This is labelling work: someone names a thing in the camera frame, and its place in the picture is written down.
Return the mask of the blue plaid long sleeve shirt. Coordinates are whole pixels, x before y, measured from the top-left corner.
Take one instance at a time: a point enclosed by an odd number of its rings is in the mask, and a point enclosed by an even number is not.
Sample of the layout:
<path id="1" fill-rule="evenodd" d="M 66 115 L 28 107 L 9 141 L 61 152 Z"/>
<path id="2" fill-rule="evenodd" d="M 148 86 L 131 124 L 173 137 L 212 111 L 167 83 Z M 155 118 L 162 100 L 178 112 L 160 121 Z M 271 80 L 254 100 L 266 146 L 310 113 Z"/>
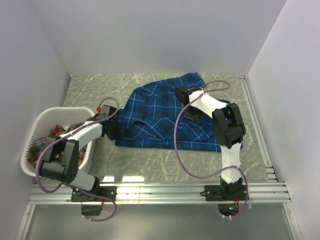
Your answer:
<path id="1" fill-rule="evenodd" d="M 198 73 L 150 82 L 136 88 L 123 109 L 118 123 L 124 136 L 115 141 L 118 147 L 156 148 L 220 152 L 213 133 L 213 121 L 205 115 L 201 123 L 177 116 L 183 104 L 175 95 L 181 86 L 188 89 L 205 84 Z"/>

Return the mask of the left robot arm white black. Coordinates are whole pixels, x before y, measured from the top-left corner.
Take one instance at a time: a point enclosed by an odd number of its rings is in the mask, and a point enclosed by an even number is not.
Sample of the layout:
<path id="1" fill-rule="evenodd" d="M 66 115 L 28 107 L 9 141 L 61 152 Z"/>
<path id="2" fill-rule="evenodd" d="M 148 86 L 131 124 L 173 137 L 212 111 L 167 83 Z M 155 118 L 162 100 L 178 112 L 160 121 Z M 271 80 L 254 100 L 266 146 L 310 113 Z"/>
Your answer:
<path id="1" fill-rule="evenodd" d="M 114 141 L 122 135 L 118 124 L 118 110 L 118 107 L 109 105 L 99 106 L 97 114 L 81 126 L 66 134 L 50 135 L 46 138 L 35 167 L 36 182 L 43 192 L 54 193 L 60 185 L 49 190 L 42 185 L 41 177 L 77 189 L 89 201 L 96 201 L 100 197 L 99 179 L 79 169 L 79 153 L 95 139 L 107 136 Z"/>

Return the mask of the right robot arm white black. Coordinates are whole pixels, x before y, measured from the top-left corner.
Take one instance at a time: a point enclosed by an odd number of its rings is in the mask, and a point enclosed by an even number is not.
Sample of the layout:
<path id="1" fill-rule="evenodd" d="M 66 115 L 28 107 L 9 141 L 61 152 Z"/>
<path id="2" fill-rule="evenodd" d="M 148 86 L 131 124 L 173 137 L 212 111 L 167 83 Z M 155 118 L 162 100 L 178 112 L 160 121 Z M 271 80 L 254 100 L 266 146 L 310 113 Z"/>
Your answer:
<path id="1" fill-rule="evenodd" d="M 222 169 L 220 184 L 206 188 L 205 195 L 213 201 L 236 200 L 244 193 L 244 176 L 240 171 L 240 150 L 246 134 L 240 109 L 235 103 L 225 103 L 210 96 L 199 87 L 181 86 L 175 96 L 183 104 L 176 122 L 184 111 L 192 116 L 207 115 L 213 122 L 213 134 L 221 149 Z"/>

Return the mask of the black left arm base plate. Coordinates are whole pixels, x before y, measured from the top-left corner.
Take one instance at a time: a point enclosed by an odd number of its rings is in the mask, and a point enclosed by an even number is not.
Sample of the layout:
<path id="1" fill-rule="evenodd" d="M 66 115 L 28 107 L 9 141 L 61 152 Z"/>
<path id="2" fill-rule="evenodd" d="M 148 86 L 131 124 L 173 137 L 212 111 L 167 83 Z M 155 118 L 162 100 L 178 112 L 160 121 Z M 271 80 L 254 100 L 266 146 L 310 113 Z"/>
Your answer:
<path id="1" fill-rule="evenodd" d="M 89 191 L 89 195 L 86 193 L 83 193 L 82 191 L 73 189 L 71 194 L 71 202 L 74 203 L 85 203 L 85 202 L 101 202 L 105 201 L 104 198 L 111 199 L 112 201 L 115 201 L 117 194 L 117 187 L 116 186 L 101 186 L 99 190 L 96 192 Z"/>

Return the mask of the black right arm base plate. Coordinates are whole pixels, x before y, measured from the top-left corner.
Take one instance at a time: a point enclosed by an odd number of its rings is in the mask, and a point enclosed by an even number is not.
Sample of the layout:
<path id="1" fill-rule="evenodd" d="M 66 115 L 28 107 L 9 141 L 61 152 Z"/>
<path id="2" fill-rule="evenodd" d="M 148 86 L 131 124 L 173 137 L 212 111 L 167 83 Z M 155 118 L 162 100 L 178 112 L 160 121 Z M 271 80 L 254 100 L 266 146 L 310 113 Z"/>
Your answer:
<path id="1" fill-rule="evenodd" d="M 245 185 L 236 186 L 235 188 L 226 185 L 205 185 L 204 190 L 200 192 L 207 202 L 221 201 L 244 201 L 247 199 L 248 190 Z"/>

